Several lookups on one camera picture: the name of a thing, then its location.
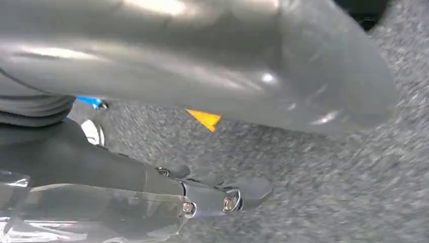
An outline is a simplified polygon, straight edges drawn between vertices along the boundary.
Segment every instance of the bolt head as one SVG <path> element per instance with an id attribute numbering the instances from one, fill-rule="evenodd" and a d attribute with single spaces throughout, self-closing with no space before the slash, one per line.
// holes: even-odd
<path id="1" fill-rule="evenodd" d="M 224 210 L 230 212 L 234 210 L 234 200 L 231 197 L 226 197 L 224 200 Z"/>
<path id="2" fill-rule="evenodd" d="M 183 203 L 183 212 L 191 213 L 194 210 L 194 205 L 190 202 Z"/>

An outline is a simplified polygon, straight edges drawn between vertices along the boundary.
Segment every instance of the clear plastic film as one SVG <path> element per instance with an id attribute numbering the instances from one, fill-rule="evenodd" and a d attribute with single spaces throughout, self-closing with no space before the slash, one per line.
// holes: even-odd
<path id="1" fill-rule="evenodd" d="M 73 184 L 0 193 L 2 242 L 162 242 L 187 221 L 183 196 Z"/>
<path id="2" fill-rule="evenodd" d="M 0 184 L 27 187 L 30 177 L 20 173 L 0 170 Z"/>

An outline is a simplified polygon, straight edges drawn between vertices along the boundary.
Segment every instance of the yellow tag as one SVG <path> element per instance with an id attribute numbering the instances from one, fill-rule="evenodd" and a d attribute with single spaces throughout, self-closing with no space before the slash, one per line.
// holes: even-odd
<path id="1" fill-rule="evenodd" d="M 202 111 L 187 110 L 191 115 L 195 117 L 201 124 L 207 129 L 214 132 L 216 130 L 215 125 L 221 120 L 220 115 L 209 114 Z"/>

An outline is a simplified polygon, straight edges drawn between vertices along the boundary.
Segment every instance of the gray carpet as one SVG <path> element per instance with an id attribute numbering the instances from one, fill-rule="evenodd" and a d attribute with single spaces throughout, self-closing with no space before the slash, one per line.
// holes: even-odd
<path id="1" fill-rule="evenodd" d="M 396 75 L 398 114 L 371 131 L 321 136 L 222 121 L 211 134 L 187 112 L 116 102 L 95 118 L 107 147 L 157 165 L 227 178 L 266 175 L 257 211 L 190 222 L 171 242 L 429 242 L 429 1 L 394 2 L 373 38 Z"/>

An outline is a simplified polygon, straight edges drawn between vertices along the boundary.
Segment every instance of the plastic wrap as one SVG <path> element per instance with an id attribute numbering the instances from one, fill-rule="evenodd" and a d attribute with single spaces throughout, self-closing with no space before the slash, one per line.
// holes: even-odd
<path id="1" fill-rule="evenodd" d="M 161 242 L 187 219 L 183 196 L 85 185 L 0 185 L 2 242 Z"/>

